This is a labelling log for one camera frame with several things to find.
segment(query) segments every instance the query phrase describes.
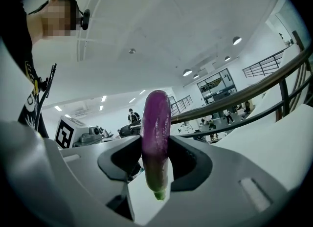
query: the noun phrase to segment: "person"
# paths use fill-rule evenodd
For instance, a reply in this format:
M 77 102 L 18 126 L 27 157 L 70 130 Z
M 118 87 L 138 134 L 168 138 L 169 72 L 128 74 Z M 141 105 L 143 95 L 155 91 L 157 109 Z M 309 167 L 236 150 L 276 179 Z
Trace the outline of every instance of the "person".
M 230 125 L 229 120 L 231 120 L 231 122 L 234 121 L 234 120 L 232 119 L 232 117 L 230 116 L 230 111 L 229 111 L 229 110 L 224 110 L 223 113 L 224 113 L 224 116 L 227 118 L 227 124 Z
M 103 135 L 103 128 L 99 127 L 98 125 L 96 125 L 96 127 L 99 129 L 100 134 Z
M 38 77 L 33 63 L 32 48 L 42 39 L 70 36 L 80 27 L 81 16 L 76 0 L 48 0 L 35 11 L 26 14 L 23 3 L 12 2 L 5 10 L 9 16 L 1 27 L 3 42 L 12 58 L 32 83 L 34 89 L 25 102 L 18 121 L 35 128 L 39 106 L 39 91 L 45 91 L 47 82 Z M 38 132 L 48 137 L 42 115 Z
M 245 112 L 245 113 L 249 113 L 249 112 L 251 111 L 249 101 L 246 101 L 246 102 L 245 102 L 245 107 L 246 107 L 246 109 L 244 110 L 244 112 Z
M 213 116 L 212 115 L 208 115 L 206 117 L 206 120 L 209 124 L 209 130 L 211 130 L 211 128 L 216 129 L 216 125 L 214 124 L 214 120 L 213 120 Z
M 140 116 L 137 112 L 134 112 L 133 109 L 129 109 L 128 110 L 129 114 L 128 114 L 128 122 L 134 123 L 140 120 Z
M 105 132 L 105 134 L 106 134 L 106 137 L 109 137 L 109 133 L 107 132 L 106 129 L 104 129 L 104 132 Z
M 244 113 L 245 113 L 245 114 L 241 117 L 241 120 L 240 120 L 240 121 L 244 120 L 244 119 L 246 118 L 246 115 L 249 114 L 250 111 L 251 111 L 249 101 L 246 101 L 246 102 L 245 102 L 245 107 L 246 107 L 245 110 L 244 110 Z
M 242 109 L 242 108 L 243 108 L 243 107 L 242 107 L 241 104 L 236 105 L 236 110 L 240 110 L 240 109 Z

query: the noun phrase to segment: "railing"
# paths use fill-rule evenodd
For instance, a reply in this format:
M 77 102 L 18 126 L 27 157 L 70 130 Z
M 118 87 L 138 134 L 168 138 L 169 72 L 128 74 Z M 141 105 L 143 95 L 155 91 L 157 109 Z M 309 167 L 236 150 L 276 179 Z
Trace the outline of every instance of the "railing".
M 192 103 L 192 99 L 190 96 L 184 97 L 183 99 L 177 101 L 174 104 L 171 104 L 171 115 L 177 115 L 182 113 L 187 107 Z
M 301 47 L 301 41 L 297 40 L 298 45 Z M 299 55 L 297 55 L 295 58 L 293 58 L 289 63 L 279 68 L 276 72 L 272 73 L 271 75 L 265 77 L 260 82 L 253 84 L 249 86 L 248 88 L 239 91 L 227 98 L 221 99 L 219 101 L 216 101 L 210 105 L 204 106 L 202 108 L 197 108 L 190 110 L 188 112 L 181 113 L 179 115 L 175 115 L 172 117 L 172 124 L 182 123 L 189 120 L 201 118 L 203 116 L 207 116 L 213 113 L 217 113 L 220 111 L 223 111 L 226 108 L 229 108 L 231 106 L 235 106 L 238 104 L 241 104 L 245 101 L 248 101 L 263 92 L 269 90 L 270 88 L 274 87 L 275 85 L 279 84 L 282 101 L 275 104 L 271 108 L 269 108 L 266 111 L 263 111 L 262 113 L 259 113 L 255 116 L 252 116 L 246 120 L 243 120 L 238 123 L 234 123 L 231 126 L 224 127 L 222 129 L 216 129 L 211 131 L 205 131 L 205 132 L 198 132 L 194 134 L 187 134 L 187 135 L 181 135 L 182 137 L 199 137 L 199 136 L 206 136 L 206 135 L 212 135 L 215 133 L 225 132 L 229 130 L 233 130 L 235 128 L 244 126 L 246 124 L 252 123 L 264 116 L 269 115 L 272 112 L 275 112 L 277 110 L 281 110 L 283 108 L 282 116 L 286 116 L 290 113 L 290 101 L 297 97 L 298 94 L 313 80 L 313 74 L 311 71 L 311 66 L 309 63 L 308 58 L 313 53 L 313 44 L 311 43 L 309 47 L 303 51 L 300 52 Z M 286 78 L 292 74 L 294 71 L 296 71 L 298 68 L 301 68 L 302 65 L 305 65 L 306 70 L 311 72 L 311 75 L 309 78 L 296 90 L 294 90 L 291 95 L 288 95 L 288 89 L 286 84 Z
M 283 57 L 283 53 L 289 47 L 271 55 L 247 68 L 244 68 L 242 71 L 244 72 L 246 78 L 255 77 L 261 75 L 268 75 L 275 72 L 276 69 L 279 68 L 280 59 Z

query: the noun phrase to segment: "eggplant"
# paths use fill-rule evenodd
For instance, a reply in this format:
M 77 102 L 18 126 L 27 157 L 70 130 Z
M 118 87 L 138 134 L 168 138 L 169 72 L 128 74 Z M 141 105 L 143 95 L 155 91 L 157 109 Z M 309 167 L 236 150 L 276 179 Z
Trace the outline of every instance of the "eggplant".
M 158 200 L 166 196 L 170 130 L 170 99 L 164 91 L 153 91 L 146 99 L 140 135 L 146 182 Z

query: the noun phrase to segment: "white ceiling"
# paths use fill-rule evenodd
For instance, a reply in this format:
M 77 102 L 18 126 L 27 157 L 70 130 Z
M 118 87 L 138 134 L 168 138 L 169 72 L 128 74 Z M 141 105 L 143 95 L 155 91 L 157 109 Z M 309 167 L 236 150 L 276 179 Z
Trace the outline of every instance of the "white ceiling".
M 26 0 L 31 11 L 45 0 Z M 77 0 L 91 10 L 87 31 L 76 37 L 38 42 L 37 73 L 57 63 L 48 107 L 113 95 L 186 85 L 186 68 L 199 72 L 235 59 L 265 22 L 277 0 Z M 242 42 L 232 45 L 234 36 Z M 130 48 L 136 54 L 128 53 Z
M 165 91 L 169 96 L 171 96 L 173 93 L 171 88 L 162 88 L 158 90 Z M 59 119 L 61 115 L 68 114 L 71 117 L 80 119 L 86 116 L 112 113 L 122 108 L 136 108 L 136 106 L 139 106 L 139 109 L 143 110 L 145 99 L 151 91 L 152 90 L 147 90 L 142 94 L 140 94 L 142 91 L 134 91 L 109 95 L 106 97 L 104 102 L 102 102 L 101 96 L 92 99 L 62 104 L 59 105 L 62 110 L 61 112 L 56 110 L 54 107 L 45 106 L 43 107 L 43 112 L 45 116 L 49 116 L 51 118 Z

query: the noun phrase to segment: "black shirt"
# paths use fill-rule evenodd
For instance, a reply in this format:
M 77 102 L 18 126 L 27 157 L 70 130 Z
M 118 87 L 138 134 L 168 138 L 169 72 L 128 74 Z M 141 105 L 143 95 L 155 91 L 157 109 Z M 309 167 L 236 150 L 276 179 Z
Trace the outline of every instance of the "black shirt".
M 5 24 L 1 25 L 3 42 L 14 61 L 34 85 L 34 90 L 27 98 L 18 121 L 34 129 L 39 105 L 39 78 L 34 69 L 31 53 L 33 45 L 27 28 L 26 13 L 23 4 L 20 2 L 11 4 L 8 9 L 6 10 L 6 14 L 10 14 L 10 18 L 7 18 Z M 38 132 L 42 137 L 49 137 L 42 115 L 40 115 L 39 119 Z
M 128 115 L 128 121 L 130 121 L 131 123 L 137 122 L 140 119 L 140 116 L 137 112 L 135 112 L 134 114 L 132 114 L 132 119 L 130 117 L 131 115 Z

